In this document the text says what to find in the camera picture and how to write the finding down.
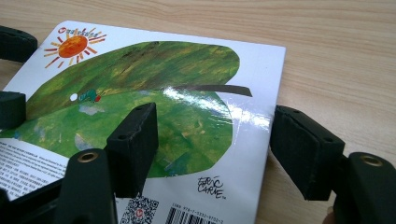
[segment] table surface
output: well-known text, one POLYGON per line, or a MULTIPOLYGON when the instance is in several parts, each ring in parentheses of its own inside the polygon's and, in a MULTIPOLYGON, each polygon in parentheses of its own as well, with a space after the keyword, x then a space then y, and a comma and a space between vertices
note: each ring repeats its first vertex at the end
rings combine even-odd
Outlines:
MULTIPOLYGON (((391 0, 0 0, 0 25, 39 44, 71 20, 284 46, 278 103, 343 139, 346 155, 369 152, 395 166, 395 12, 391 0)), ((0 90, 21 66, 0 60, 0 90)), ((270 152, 256 223, 321 223, 333 199, 304 201, 270 152)))

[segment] barcode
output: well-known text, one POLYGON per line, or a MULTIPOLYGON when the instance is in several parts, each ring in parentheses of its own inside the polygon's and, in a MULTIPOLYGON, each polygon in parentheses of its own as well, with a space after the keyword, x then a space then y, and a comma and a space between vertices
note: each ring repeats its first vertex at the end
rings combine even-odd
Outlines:
POLYGON ((166 219, 165 224, 216 224, 216 223, 172 207, 171 210, 169 211, 169 215, 168 218, 166 219))

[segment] white book cover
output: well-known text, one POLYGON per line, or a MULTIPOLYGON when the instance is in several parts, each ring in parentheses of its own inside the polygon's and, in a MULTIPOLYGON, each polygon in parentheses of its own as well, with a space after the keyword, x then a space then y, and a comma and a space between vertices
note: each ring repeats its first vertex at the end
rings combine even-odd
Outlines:
POLYGON ((136 106, 157 105, 160 145, 120 223, 254 223, 286 49, 77 21, 60 23, 4 91, 27 120, 0 132, 0 188, 15 199, 103 148, 136 106))

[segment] sun illustration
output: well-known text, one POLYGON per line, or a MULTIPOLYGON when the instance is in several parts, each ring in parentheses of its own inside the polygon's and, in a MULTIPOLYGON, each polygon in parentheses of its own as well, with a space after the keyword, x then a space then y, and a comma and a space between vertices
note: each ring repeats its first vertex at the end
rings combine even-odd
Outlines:
POLYGON ((52 46, 56 48, 44 49, 44 51, 49 52, 45 54, 44 57, 49 57, 55 55, 46 68, 50 67, 53 63, 59 61, 58 68, 62 67, 66 59, 68 59, 68 65, 72 65, 74 62, 79 63, 84 59, 85 55, 91 55, 91 53, 96 54, 97 51, 92 49, 89 45, 93 45, 102 41, 105 41, 106 35, 102 35, 102 32, 96 33, 91 29, 89 32, 86 29, 79 31, 78 29, 70 30, 66 28, 59 29, 58 33, 65 33, 65 37, 58 36, 59 42, 51 42, 52 46))

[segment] black plastic part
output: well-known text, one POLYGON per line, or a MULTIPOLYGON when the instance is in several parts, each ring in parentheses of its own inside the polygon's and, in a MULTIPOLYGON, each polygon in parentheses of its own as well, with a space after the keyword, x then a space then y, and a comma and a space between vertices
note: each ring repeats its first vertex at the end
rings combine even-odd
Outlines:
POLYGON ((105 151, 117 197, 134 198, 142 193, 158 145, 154 103, 135 108, 107 138, 105 151))
POLYGON ((0 59, 26 62, 37 49, 37 39, 25 33, 0 26, 0 59))
POLYGON ((13 91, 0 91, 0 130, 16 128, 25 120, 25 94, 13 91))
POLYGON ((87 149, 70 158, 54 223, 117 223, 115 198, 104 150, 87 149))
POLYGON ((5 224, 51 224, 61 192, 62 179, 10 202, 2 191, 0 220, 5 224))
POLYGON ((361 215, 361 224, 391 224, 396 220, 396 170, 375 155, 349 155, 348 183, 361 215))
POLYGON ((345 143, 303 112, 277 105, 270 146, 306 200, 327 201, 345 143))

